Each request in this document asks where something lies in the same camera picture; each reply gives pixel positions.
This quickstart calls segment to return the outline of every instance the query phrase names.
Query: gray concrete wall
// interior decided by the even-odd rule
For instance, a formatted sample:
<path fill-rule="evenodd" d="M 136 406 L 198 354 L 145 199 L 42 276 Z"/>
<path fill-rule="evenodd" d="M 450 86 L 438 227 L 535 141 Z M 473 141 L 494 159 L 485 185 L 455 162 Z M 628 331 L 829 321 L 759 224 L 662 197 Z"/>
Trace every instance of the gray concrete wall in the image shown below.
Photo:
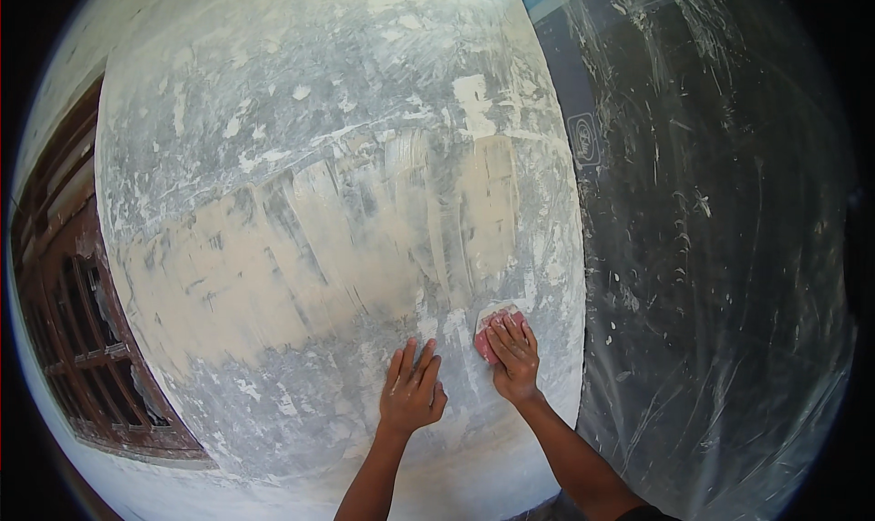
<path fill-rule="evenodd" d="M 183 492 L 180 518 L 330 516 L 376 427 L 388 356 L 414 335 L 437 338 L 450 403 L 411 441 L 394 515 L 501 518 L 555 492 L 471 341 L 481 308 L 515 299 L 540 335 L 541 387 L 573 424 L 580 220 L 520 0 L 119 1 L 82 15 L 115 42 L 74 25 L 93 56 L 56 60 L 43 91 L 87 85 L 105 60 L 95 169 L 115 285 L 220 468 L 76 443 L 31 367 L 86 479 L 147 518 Z M 34 139 L 74 95 L 38 105 Z"/>

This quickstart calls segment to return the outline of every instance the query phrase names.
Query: window frame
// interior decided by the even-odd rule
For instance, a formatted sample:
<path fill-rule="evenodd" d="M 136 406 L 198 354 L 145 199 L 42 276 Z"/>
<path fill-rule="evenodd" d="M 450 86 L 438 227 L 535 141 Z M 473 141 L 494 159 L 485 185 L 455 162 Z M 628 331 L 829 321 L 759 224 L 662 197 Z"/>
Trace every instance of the window frame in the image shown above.
<path fill-rule="evenodd" d="M 96 133 L 102 84 L 100 77 L 52 134 L 13 214 L 11 254 L 30 343 L 80 440 L 111 452 L 205 460 L 149 371 L 115 293 L 93 168 L 83 170 L 93 166 L 94 139 L 82 143 Z"/>

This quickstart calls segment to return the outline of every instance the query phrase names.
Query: black plastic sheet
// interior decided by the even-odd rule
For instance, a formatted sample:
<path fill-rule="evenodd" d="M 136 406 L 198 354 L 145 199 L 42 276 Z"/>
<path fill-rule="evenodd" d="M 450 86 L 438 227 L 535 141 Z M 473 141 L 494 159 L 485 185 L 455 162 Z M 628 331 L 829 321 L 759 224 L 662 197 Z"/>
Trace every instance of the black plastic sheet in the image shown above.
<path fill-rule="evenodd" d="M 855 336 L 829 78 L 780 0 L 554 1 L 533 22 L 583 213 L 577 432 L 670 515 L 775 518 Z"/>

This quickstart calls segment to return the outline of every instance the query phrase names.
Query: finger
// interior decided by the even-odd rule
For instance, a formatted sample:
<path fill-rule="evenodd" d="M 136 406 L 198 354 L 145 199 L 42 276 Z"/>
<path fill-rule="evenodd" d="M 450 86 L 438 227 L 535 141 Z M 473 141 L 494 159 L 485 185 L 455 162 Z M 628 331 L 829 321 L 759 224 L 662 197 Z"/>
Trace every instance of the finger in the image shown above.
<path fill-rule="evenodd" d="M 498 339 L 498 336 L 495 334 L 495 331 L 492 327 L 487 328 L 487 340 L 489 341 L 489 346 L 493 347 L 493 352 L 498 357 L 499 362 L 502 365 L 507 366 L 508 363 L 513 363 L 517 361 L 516 356 L 510 353 L 508 347 Z"/>
<path fill-rule="evenodd" d="M 425 373 L 422 374 L 422 382 L 419 384 L 420 390 L 431 390 L 438 380 L 438 371 L 440 370 L 440 356 L 432 357 L 432 362 L 429 363 Z"/>
<path fill-rule="evenodd" d="M 432 362 L 432 356 L 435 352 L 435 344 L 437 343 L 438 342 L 434 339 L 429 339 L 425 342 L 425 348 L 422 349 L 422 353 L 419 356 L 417 370 L 413 373 L 413 379 L 411 382 L 413 382 L 414 384 L 419 384 L 422 382 L 422 375 L 425 374 L 425 370 Z"/>
<path fill-rule="evenodd" d="M 398 378 L 402 384 L 406 384 L 413 374 L 413 356 L 417 352 L 417 340 L 410 337 L 407 340 L 407 346 L 404 347 L 404 356 L 401 359 L 401 368 L 398 373 Z"/>
<path fill-rule="evenodd" d="M 504 315 L 501 320 L 504 321 L 504 328 L 508 330 L 508 335 L 514 341 L 514 345 L 518 346 L 524 355 L 528 355 L 530 353 L 529 344 L 526 343 L 526 337 L 522 330 L 516 327 L 514 319 L 510 315 Z"/>
<path fill-rule="evenodd" d="M 446 392 L 443 391 L 443 383 L 438 381 L 434 385 L 435 400 L 432 402 L 432 422 L 438 422 L 443 417 L 443 407 L 446 406 Z"/>
<path fill-rule="evenodd" d="M 525 357 L 522 349 L 514 343 L 514 339 L 512 339 L 508 333 L 508 330 L 505 329 L 504 324 L 501 323 L 501 320 L 498 318 L 493 318 L 489 323 L 489 327 L 495 331 L 495 334 L 498 336 L 498 339 L 502 344 L 508 349 L 508 351 L 517 358 Z"/>
<path fill-rule="evenodd" d="M 398 372 L 401 370 L 401 358 L 403 356 L 404 352 L 401 349 L 398 349 L 392 355 L 392 361 L 389 362 L 388 371 L 386 372 L 386 388 L 392 388 L 398 382 Z"/>
<path fill-rule="evenodd" d="M 535 333 L 532 331 L 531 327 L 529 327 L 529 321 L 522 321 L 522 333 L 526 336 L 526 340 L 529 341 L 529 346 L 531 346 L 532 352 L 535 352 L 537 356 L 538 353 L 538 340 L 535 339 Z"/>

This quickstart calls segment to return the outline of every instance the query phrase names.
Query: sanding block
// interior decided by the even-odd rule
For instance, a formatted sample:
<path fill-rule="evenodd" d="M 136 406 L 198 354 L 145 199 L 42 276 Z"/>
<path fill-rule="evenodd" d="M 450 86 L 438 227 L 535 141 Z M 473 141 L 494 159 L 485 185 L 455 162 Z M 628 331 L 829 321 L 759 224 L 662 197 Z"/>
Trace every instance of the sanding block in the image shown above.
<path fill-rule="evenodd" d="M 497 315 L 510 315 L 517 326 L 521 326 L 522 322 L 526 319 L 513 302 L 502 302 L 480 310 L 480 313 L 477 315 L 477 328 L 474 330 L 474 347 L 490 365 L 495 365 L 499 362 L 498 356 L 492 350 L 492 346 L 489 345 L 489 340 L 487 340 L 489 320 Z"/>

